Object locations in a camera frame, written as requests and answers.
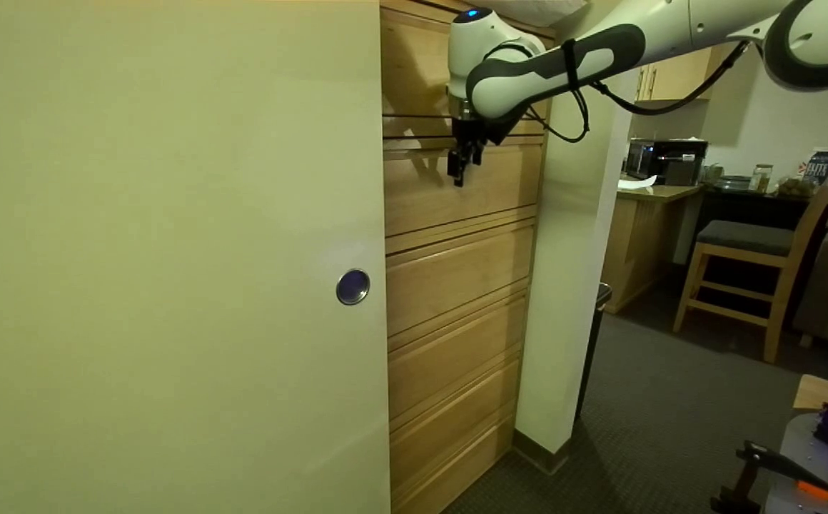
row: wooden chair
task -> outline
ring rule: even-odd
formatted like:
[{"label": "wooden chair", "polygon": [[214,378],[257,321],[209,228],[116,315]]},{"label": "wooden chair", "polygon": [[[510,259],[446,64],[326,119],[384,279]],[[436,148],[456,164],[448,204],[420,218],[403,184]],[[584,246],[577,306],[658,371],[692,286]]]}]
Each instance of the wooden chair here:
[{"label": "wooden chair", "polygon": [[[770,228],[770,225],[751,225],[751,222],[711,221],[697,234],[697,249],[692,249],[687,276],[681,286],[681,296],[677,306],[674,331],[681,329],[681,321],[691,308],[730,318],[740,324],[751,324],[751,326],[764,329],[761,361],[777,364],[782,321],[785,321],[785,308],[791,301],[791,289],[794,289],[795,271],[801,266],[811,234],[812,234],[825,205],[828,205],[828,181],[812,192],[812,198],[811,198],[811,204],[807,204],[807,209],[798,218],[794,232]],[[751,291],[751,289],[705,279],[705,269],[712,256],[777,269],[778,276],[777,276],[772,291],[764,294],[764,291]],[[755,318],[755,315],[737,311],[727,306],[705,304],[705,301],[698,301],[698,289],[767,304],[767,318]]]}]

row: white door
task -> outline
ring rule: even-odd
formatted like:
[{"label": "white door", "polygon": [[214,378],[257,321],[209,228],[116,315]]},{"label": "white door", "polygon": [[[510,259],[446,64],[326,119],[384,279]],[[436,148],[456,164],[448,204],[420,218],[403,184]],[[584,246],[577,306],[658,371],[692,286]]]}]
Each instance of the white door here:
[{"label": "white door", "polygon": [[381,291],[374,0],[0,0],[0,514],[388,512]]}]

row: black cable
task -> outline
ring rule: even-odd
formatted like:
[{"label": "black cable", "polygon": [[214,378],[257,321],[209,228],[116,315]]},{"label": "black cable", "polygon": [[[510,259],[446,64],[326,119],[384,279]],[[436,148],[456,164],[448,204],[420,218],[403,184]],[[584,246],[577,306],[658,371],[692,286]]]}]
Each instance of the black cable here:
[{"label": "black cable", "polygon": [[687,102],[692,102],[705,88],[711,88],[712,82],[718,82],[718,78],[724,78],[724,72],[740,59],[740,55],[745,51],[748,41],[737,42],[732,51],[718,64],[715,72],[711,72],[687,97],[670,102],[670,105],[661,105],[661,108],[643,108],[643,105],[634,105],[621,97],[615,97],[604,82],[590,82],[598,95],[611,97],[615,105],[621,105],[625,111],[630,115],[643,115],[643,118],[654,118],[654,115],[667,115],[667,111],[677,111]]},{"label": "black cable", "polygon": [[558,138],[558,141],[564,141],[564,144],[580,144],[580,141],[584,141],[584,134],[587,134],[587,128],[590,128],[590,122],[587,122],[587,102],[584,102],[584,95],[581,95],[580,88],[573,88],[570,95],[573,95],[577,108],[580,108],[580,115],[581,115],[581,131],[580,131],[580,134],[568,138],[568,134],[555,131],[555,128],[547,125],[547,122],[544,122],[534,108],[527,108],[527,119],[535,119],[544,131],[550,131],[554,138]]}]

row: door knob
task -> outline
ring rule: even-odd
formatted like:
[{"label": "door knob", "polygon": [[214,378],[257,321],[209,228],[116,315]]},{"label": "door knob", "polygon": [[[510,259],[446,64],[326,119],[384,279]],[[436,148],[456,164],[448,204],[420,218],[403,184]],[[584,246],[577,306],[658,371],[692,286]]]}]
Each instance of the door knob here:
[{"label": "door knob", "polygon": [[368,274],[360,269],[346,271],[334,294],[343,306],[360,306],[368,296]]}]

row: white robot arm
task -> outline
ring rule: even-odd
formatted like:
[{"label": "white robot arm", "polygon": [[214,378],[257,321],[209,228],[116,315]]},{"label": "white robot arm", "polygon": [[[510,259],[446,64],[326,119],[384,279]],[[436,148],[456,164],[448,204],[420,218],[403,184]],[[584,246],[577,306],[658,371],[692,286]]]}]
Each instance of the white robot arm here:
[{"label": "white robot arm", "polygon": [[787,88],[828,88],[828,0],[625,0],[555,49],[493,12],[461,12],[448,47],[450,175],[535,101],[724,41],[761,41],[767,74]]}]

